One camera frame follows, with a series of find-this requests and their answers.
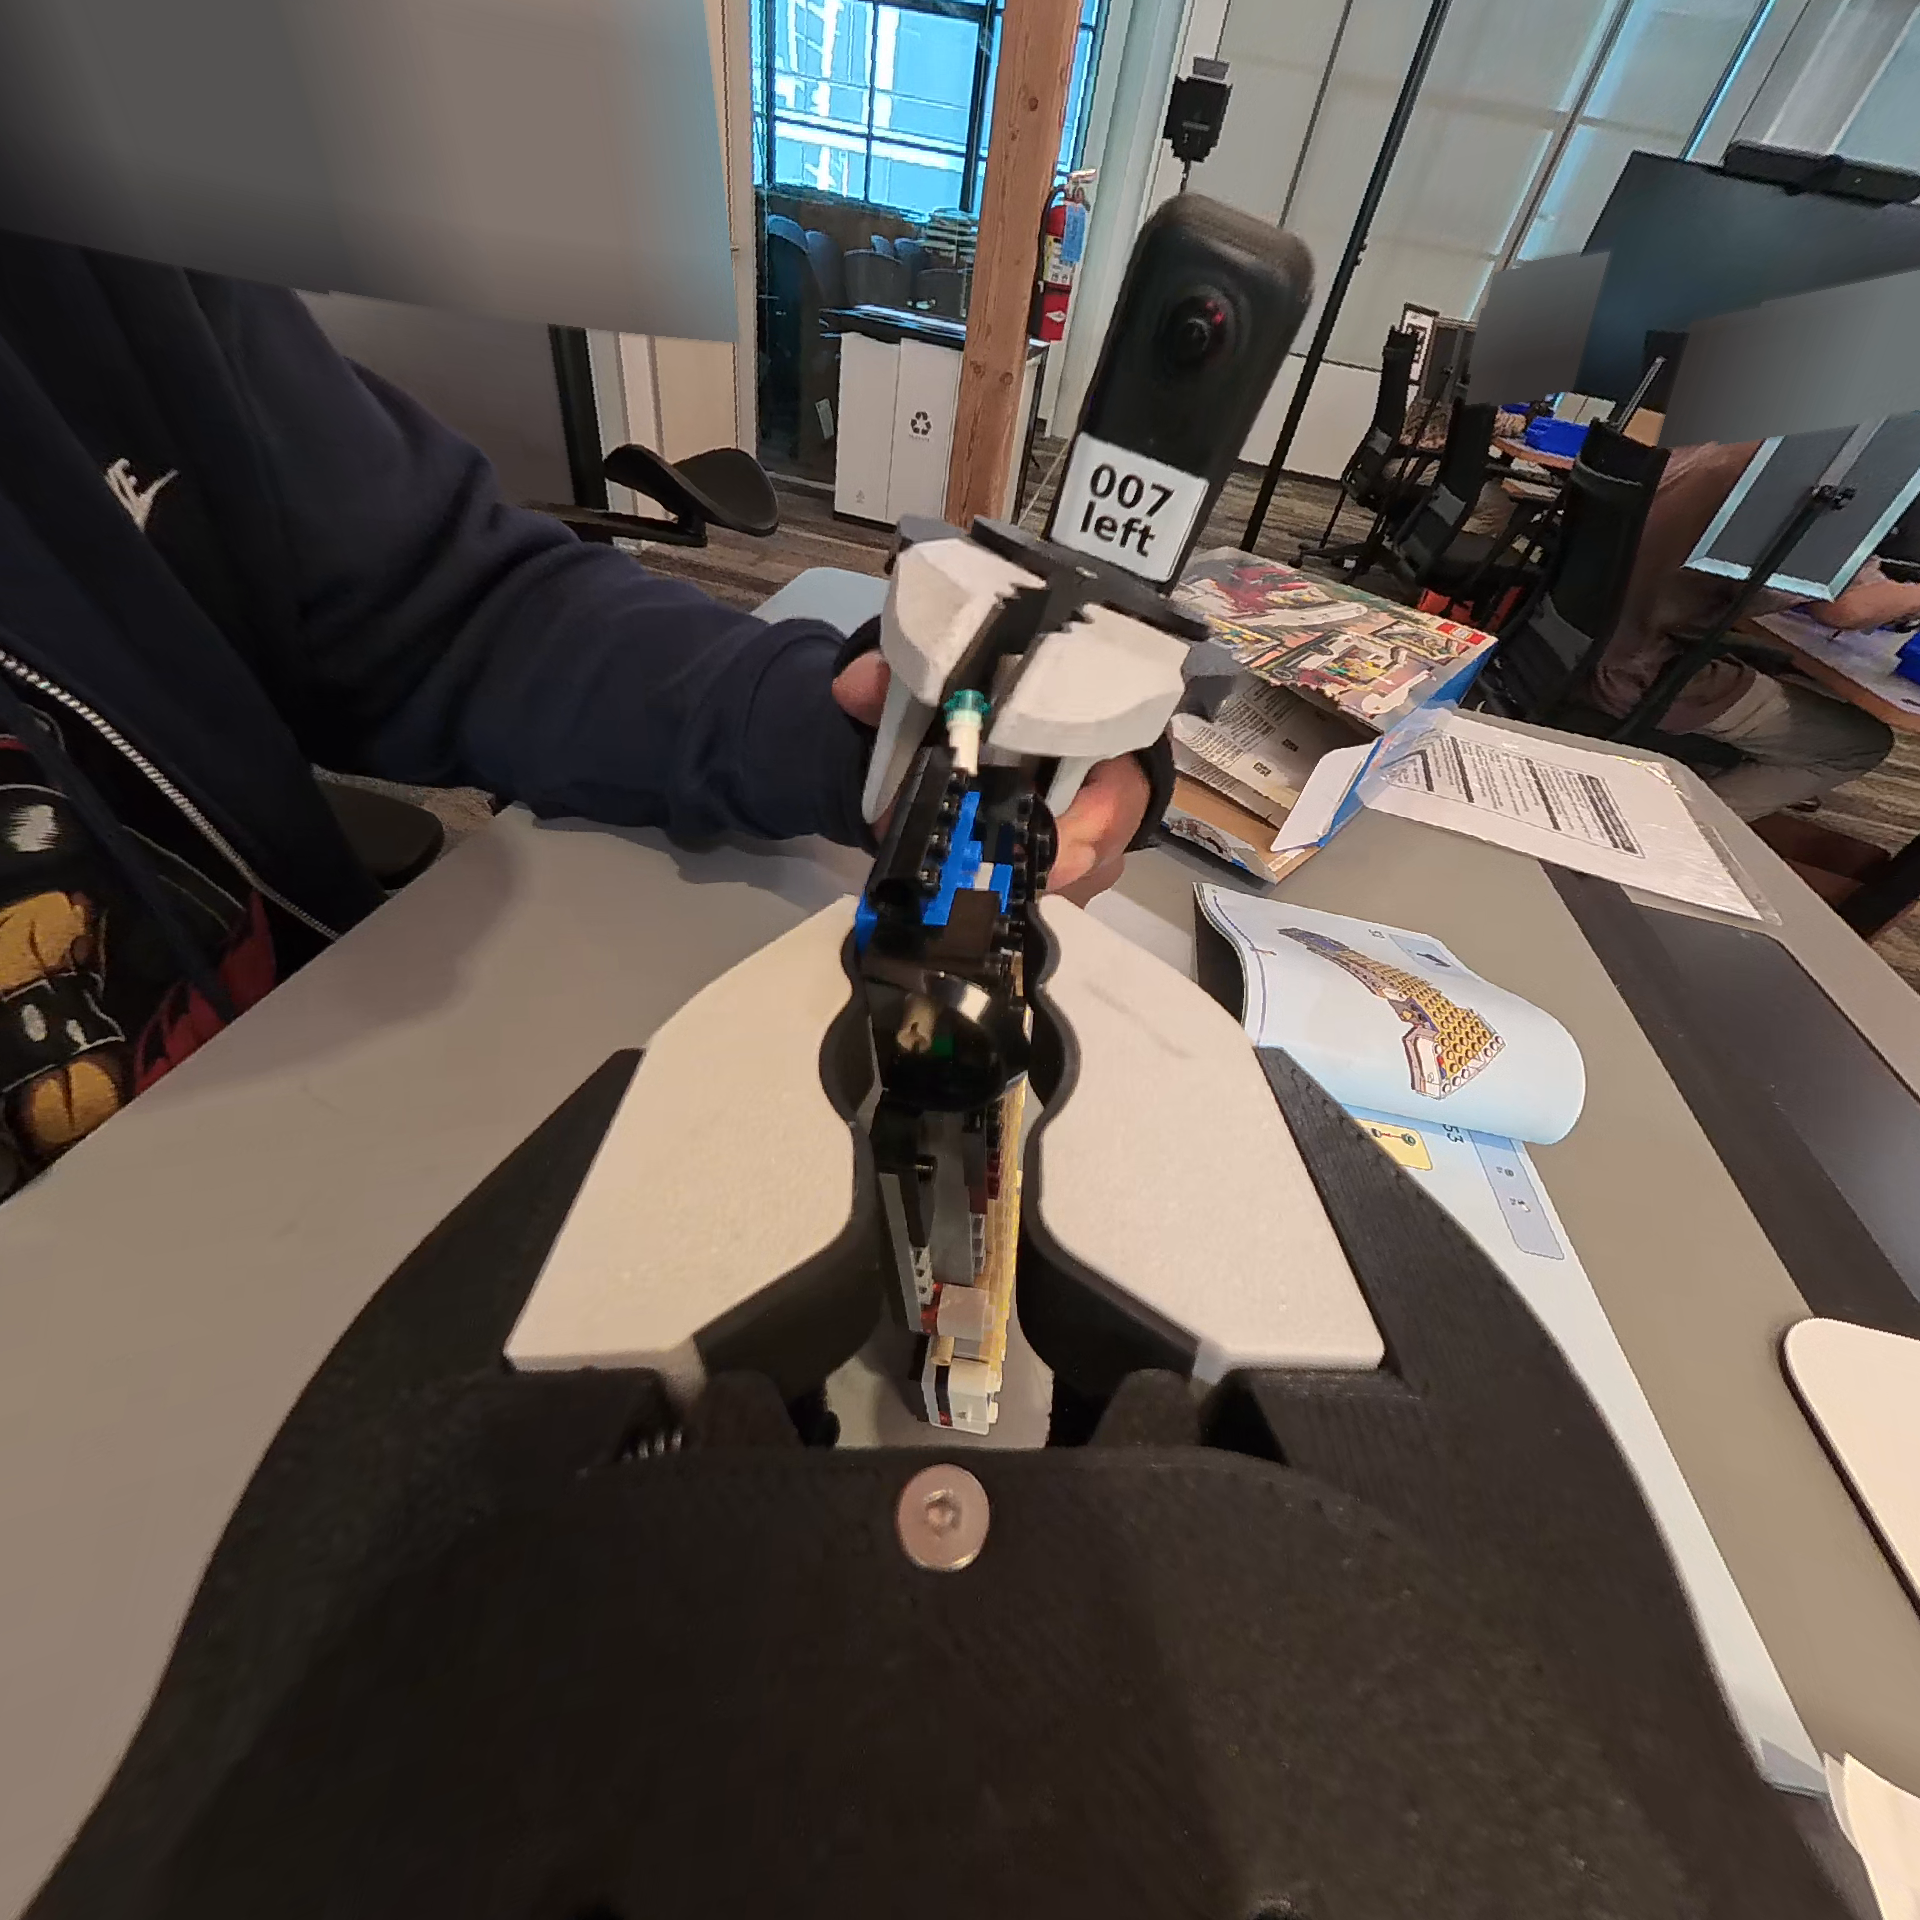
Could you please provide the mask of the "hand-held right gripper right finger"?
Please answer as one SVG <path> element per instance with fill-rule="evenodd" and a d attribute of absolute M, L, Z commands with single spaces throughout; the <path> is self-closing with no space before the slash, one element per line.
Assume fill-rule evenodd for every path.
<path fill-rule="evenodd" d="M 1021 1329 L 1071 1387 L 1143 1370 L 1368 1374 L 1384 1340 L 1240 1021 L 1064 901 L 1036 1032 Z"/>

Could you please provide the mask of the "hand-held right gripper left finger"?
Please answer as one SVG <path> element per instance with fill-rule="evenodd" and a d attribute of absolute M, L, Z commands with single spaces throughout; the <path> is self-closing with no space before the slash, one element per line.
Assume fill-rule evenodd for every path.
<path fill-rule="evenodd" d="M 875 1330 L 876 1061 L 829 907 L 661 1025 L 504 1343 L 518 1374 L 641 1370 L 694 1405 L 756 1374 L 797 1400 Z"/>

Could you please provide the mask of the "toy brick model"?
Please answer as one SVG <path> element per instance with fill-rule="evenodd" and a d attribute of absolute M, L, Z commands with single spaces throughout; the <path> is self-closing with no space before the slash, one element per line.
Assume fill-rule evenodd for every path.
<path fill-rule="evenodd" d="M 941 723 L 854 914 L 908 1400 L 926 1424 L 973 1437 L 997 1427 L 1015 1323 L 1029 977 L 1054 852 L 1034 774 L 980 760 L 967 780 Z"/>

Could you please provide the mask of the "person's left forearm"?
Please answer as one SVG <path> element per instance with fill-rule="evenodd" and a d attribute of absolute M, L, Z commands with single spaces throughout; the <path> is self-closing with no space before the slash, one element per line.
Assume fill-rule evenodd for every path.
<path fill-rule="evenodd" d="M 847 640 L 767 622 L 497 503 L 290 520 L 323 767 L 683 843 L 871 845 Z"/>

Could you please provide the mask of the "toy set cardboard box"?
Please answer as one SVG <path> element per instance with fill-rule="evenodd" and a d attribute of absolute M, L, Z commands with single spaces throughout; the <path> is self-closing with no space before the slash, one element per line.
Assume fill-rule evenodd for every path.
<path fill-rule="evenodd" d="M 1425 708 L 1455 705 L 1496 650 L 1496 637 L 1477 626 L 1238 549 L 1195 556 L 1172 601 L 1203 616 L 1240 663 L 1234 695 L 1255 681 L 1274 684 L 1373 732 L 1370 746 L 1337 750 L 1313 768 L 1279 828 L 1175 767 L 1164 828 L 1259 885 L 1287 879 L 1332 835 L 1380 739 Z"/>

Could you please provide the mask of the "red fire extinguisher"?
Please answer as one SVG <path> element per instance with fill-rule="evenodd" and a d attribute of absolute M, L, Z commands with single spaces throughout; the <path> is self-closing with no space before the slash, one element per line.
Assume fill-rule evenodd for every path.
<path fill-rule="evenodd" d="M 1076 169 L 1049 194 L 1038 230 L 1034 296 L 1029 338 L 1057 344 L 1064 338 L 1074 285 L 1087 257 L 1097 169 Z"/>

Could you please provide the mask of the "black stand pole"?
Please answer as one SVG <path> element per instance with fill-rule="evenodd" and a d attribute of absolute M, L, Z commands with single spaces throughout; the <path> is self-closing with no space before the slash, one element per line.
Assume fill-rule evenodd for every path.
<path fill-rule="evenodd" d="M 1329 357 L 1329 349 L 1332 344 L 1332 333 L 1339 324 L 1339 319 L 1346 305 L 1348 293 L 1353 289 L 1353 282 L 1360 268 L 1365 253 L 1368 251 L 1373 228 L 1380 210 L 1380 203 L 1384 198 L 1389 181 L 1392 178 L 1392 172 L 1394 172 L 1400 148 L 1405 145 L 1405 138 L 1409 134 L 1409 128 L 1412 124 L 1415 112 L 1420 105 L 1425 86 L 1429 83 L 1429 73 L 1433 68 L 1433 61 L 1445 37 L 1453 9 L 1455 9 L 1453 3 L 1431 3 L 1426 16 L 1423 20 L 1420 35 L 1412 44 L 1403 86 L 1398 90 L 1394 109 L 1383 132 L 1370 175 L 1358 198 L 1353 228 L 1348 233 L 1345 251 L 1339 258 L 1339 266 L 1332 276 L 1331 289 L 1320 305 L 1318 323 L 1311 337 L 1303 370 L 1295 383 L 1284 420 L 1276 434 L 1276 443 L 1262 469 L 1260 489 L 1255 496 L 1255 504 L 1245 524 L 1245 532 L 1238 540 L 1240 551 L 1249 554 L 1259 549 L 1260 537 L 1264 532 L 1268 510 L 1284 479 L 1293 444 L 1307 418 L 1315 384 L 1320 376 L 1320 370 Z"/>

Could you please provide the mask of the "instruction booklets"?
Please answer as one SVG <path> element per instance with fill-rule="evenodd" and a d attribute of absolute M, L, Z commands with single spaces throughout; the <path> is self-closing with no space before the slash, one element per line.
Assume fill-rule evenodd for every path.
<path fill-rule="evenodd" d="M 1273 828 L 1284 826 L 1327 756 L 1375 743 L 1368 729 L 1345 715 L 1259 681 L 1230 696 L 1213 719 L 1176 715 L 1169 736 L 1180 776 Z"/>

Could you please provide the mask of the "white recycling bin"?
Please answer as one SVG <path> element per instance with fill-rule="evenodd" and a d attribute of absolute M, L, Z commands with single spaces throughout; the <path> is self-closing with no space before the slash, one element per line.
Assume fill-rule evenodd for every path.
<path fill-rule="evenodd" d="M 837 517 L 895 527 L 901 344 L 845 329 L 838 350 L 833 508 Z"/>
<path fill-rule="evenodd" d="M 965 354 L 907 338 L 898 343 L 895 438 L 886 513 L 947 518 L 948 470 Z"/>

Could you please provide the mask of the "black office chair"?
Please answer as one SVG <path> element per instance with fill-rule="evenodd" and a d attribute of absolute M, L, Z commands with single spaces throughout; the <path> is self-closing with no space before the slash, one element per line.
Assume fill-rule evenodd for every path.
<path fill-rule="evenodd" d="M 1484 708 L 1552 726 L 1589 701 L 1592 670 L 1617 637 L 1668 450 L 1594 422 L 1566 476 L 1542 580 L 1501 629 L 1479 681 Z"/>
<path fill-rule="evenodd" d="M 1415 327 L 1386 334 L 1375 411 L 1339 481 L 1345 503 L 1377 517 L 1396 492 L 1394 473 L 1407 457 L 1405 431 L 1426 344 L 1429 334 Z"/>

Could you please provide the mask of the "open instruction booklet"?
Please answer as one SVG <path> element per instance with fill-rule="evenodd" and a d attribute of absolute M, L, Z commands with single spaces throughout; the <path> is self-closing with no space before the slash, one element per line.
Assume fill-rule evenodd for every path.
<path fill-rule="evenodd" d="M 1196 943 L 1230 959 L 1229 1004 L 1252 1044 L 1307 1070 L 1535 1313 L 1639 1482 L 1759 1771 L 1824 1797 L 1815 1743 L 1528 1155 L 1581 1120 L 1572 1035 L 1405 926 L 1204 883 Z"/>

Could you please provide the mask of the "printed paper sheet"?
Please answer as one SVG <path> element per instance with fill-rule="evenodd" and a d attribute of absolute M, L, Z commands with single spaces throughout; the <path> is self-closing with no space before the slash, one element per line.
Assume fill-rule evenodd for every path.
<path fill-rule="evenodd" d="M 1778 921 L 1665 758 L 1446 706 L 1380 743 L 1356 800 L 1650 899 Z"/>

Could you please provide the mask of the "light blue framed board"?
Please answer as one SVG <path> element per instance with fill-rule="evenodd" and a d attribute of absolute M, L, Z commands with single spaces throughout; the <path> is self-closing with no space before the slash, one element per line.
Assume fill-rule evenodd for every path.
<path fill-rule="evenodd" d="M 1770 438 L 1686 569 L 1833 602 L 1918 496 L 1918 414 Z"/>

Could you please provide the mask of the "person's dark hooded jacket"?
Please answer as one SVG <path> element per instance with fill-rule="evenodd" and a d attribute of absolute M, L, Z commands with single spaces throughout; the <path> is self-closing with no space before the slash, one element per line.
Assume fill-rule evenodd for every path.
<path fill-rule="evenodd" d="M 372 914 L 318 764 L 533 790 L 606 561 L 297 296 L 5 237 L 5 1196 Z"/>

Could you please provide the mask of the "white sheet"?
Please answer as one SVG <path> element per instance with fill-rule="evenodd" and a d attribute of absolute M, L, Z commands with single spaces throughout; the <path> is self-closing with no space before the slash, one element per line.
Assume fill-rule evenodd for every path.
<path fill-rule="evenodd" d="M 1918 1918 L 1918 1797 L 1856 1757 L 1823 1754 L 1837 1824 L 1858 1854 L 1882 1918 Z"/>

